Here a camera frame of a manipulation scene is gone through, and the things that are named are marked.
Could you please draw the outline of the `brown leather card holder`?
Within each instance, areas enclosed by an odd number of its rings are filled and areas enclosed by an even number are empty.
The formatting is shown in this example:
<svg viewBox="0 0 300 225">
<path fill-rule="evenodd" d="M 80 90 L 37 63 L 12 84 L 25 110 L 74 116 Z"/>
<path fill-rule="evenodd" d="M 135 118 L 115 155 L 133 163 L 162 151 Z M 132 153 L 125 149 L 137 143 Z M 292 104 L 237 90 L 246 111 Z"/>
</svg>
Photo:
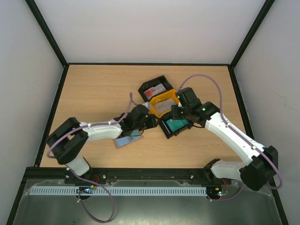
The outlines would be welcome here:
<svg viewBox="0 0 300 225">
<path fill-rule="evenodd" d="M 118 148 L 124 147 L 128 144 L 131 144 L 135 141 L 138 141 L 142 137 L 143 137 L 143 135 L 140 131 L 134 131 L 129 136 L 118 138 L 118 139 L 113 139 L 113 143 L 114 143 L 115 147 L 118 149 Z"/>
</svg>

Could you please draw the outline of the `black bin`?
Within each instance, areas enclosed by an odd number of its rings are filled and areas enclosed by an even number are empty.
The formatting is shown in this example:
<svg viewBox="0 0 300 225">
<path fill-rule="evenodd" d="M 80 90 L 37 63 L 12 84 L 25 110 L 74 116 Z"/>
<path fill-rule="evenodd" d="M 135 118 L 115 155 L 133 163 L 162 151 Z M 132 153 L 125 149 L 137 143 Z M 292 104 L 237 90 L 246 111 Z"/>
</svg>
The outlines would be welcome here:
<svg viewBox="0 0 300 225">
<path fill-rule="evenodd" d="M 138 89 L 139 94 L 145 102 L 149 102 L 155 96 L 172 90 L 173 86 L 164 75 L 144 82 Z"/>
<path fill-rule="evenodd" d="M 191 129 L 193 123 L 189 122 L 186 119 L 183 120 L 173 120 L 171 117 L 171 113 L 167 113 L 161 117 L 161 121 L 159 123 L 162 131 L 164 132 L 167 139 L 170 139 L 173 136 L 177 136 L 179 133 Z"/>
</svg>

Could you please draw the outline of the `yellow bin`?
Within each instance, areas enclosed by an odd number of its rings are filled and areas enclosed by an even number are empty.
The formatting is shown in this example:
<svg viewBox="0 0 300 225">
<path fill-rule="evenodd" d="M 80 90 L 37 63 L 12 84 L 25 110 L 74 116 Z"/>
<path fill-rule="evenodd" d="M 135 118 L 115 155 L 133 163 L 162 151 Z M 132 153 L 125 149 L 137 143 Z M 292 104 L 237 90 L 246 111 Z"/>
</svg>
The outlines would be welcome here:
<svg viewBox="0 0 300 225">
<path fill-rule="evenodd" d="M 163 115 L 169 113 L 172 105 L 178 105 L 179 99 L 176 96 L 175 89 L 160 93 L 150 100 L 150 112 L 155 116 L 161 118 Z"/>
</svg>

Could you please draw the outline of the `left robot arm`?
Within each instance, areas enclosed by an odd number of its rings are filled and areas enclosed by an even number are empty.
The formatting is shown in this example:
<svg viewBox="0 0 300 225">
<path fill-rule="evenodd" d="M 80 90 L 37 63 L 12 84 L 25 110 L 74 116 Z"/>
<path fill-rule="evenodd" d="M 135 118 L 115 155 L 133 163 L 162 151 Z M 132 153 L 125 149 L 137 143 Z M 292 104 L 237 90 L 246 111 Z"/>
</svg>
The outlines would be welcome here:
<svg viewBox="0 0 300 225">
<path fill-rule="evenodd" d="M 82 177 L 91 170 L 87 160 L 79 156 L 85 143 L 130 137 L 134 131 L 143 132 L 157 125 L 158 117 L 150 113 L 145 104 L 106 122 L 85 123 L 71 117 L 48 136 L 47 156 Z"/>
</svg>

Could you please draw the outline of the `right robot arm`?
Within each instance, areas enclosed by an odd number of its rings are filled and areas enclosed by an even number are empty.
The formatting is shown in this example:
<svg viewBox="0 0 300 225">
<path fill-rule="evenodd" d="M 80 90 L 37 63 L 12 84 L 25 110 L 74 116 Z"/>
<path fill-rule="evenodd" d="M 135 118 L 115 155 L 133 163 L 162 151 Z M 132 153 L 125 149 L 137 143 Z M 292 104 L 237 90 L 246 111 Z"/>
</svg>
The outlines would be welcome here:
<svg viewBox="0 0 300 225">
<path fill-rule="evenodd" d="M 179 100 L 172 106 L 172 119 L 187 119 L 207 129 L 225 142 L 240 157 L 241 162 L 214 159 L 205 166 L 204 177 L 208 183 L 219 179 L 242 181 L 253 191 L 267 185 L 278 171 L 278 151 L 265 147 L 232 124 L 221 109 L 211 102 L 201 103 L 192 88 L 176 92 Z"/>
</svg>

